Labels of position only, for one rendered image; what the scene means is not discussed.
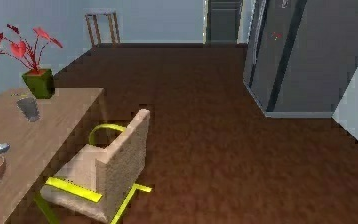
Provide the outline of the dark grey room door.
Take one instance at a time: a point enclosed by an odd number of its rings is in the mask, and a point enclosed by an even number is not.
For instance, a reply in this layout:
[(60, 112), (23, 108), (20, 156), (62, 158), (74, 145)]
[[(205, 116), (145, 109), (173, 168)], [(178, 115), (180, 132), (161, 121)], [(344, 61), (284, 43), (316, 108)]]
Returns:
[(207, 44), (235, 44), (243, 0), (208, 0)]

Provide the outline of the grey fridge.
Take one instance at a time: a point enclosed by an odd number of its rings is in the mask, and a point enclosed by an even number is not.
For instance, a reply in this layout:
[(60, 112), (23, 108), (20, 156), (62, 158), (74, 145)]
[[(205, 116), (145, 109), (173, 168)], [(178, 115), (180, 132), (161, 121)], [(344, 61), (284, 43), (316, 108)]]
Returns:
[(244, 84), (270, 118), (329, 118), (358, 67), (358, 0), (255, 0)]

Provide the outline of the light wooden dining table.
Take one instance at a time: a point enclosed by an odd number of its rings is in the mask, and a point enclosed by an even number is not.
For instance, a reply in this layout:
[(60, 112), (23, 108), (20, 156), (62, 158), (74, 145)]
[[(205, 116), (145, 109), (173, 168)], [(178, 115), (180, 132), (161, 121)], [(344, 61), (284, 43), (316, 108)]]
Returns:
[(8, 143), (0, 180), (0, 224), (16, 224), (48, 177), (88, 141), (104, 118), (102, 88), (58, 88), (37, 102), (40, 119), (29, 122), (17, 107), (19, 89), (0, 94), (0, 143)]

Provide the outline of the red plant in green pot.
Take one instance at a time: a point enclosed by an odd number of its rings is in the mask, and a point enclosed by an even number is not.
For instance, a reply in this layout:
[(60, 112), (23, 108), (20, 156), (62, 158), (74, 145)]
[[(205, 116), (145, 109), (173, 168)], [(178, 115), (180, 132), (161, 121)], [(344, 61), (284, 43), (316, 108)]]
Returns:
[(29, 41), (21, 35), (20, 29), (7, 24), (6, 27), (18, 36), (14, 41), (0, 32), (0, 45), (6, 41), (7, 50), (0, 50), (0, 55), (6, 55), (19, 61), (27, 71), (21, 75), (25, 85), (36, 99), (50, 99), (55, 94), (55, 84), (51, 68), (40, 66), (44, 49), (50, 44), (59, 48), (63, 45), (56, 38), (50, 36), (42, 27), (35, 27), (35, 42)]

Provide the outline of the grey drinking glass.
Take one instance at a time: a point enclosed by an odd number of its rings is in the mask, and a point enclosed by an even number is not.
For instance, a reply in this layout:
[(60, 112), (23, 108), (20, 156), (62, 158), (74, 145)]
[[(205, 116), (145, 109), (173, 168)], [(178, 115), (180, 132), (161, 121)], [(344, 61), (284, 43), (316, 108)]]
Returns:
[(17, 101), (17, 107), (30, 122), (35, 122), (40, 118), (37, 102), (33, 97), (19, 99)]

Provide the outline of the beige chair with yellow frame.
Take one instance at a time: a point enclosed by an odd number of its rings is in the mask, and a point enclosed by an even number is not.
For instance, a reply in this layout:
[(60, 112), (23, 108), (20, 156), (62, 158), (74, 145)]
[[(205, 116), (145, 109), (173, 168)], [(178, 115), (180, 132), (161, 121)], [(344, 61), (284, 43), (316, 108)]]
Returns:
[(110, 224), (145, 167), (149, 123), (150, 111), (141, 109), (127, 126), (113, 124), (119, 135), (105, 148), (90, 135), (89, 143), (47, 180), (41, 197)]

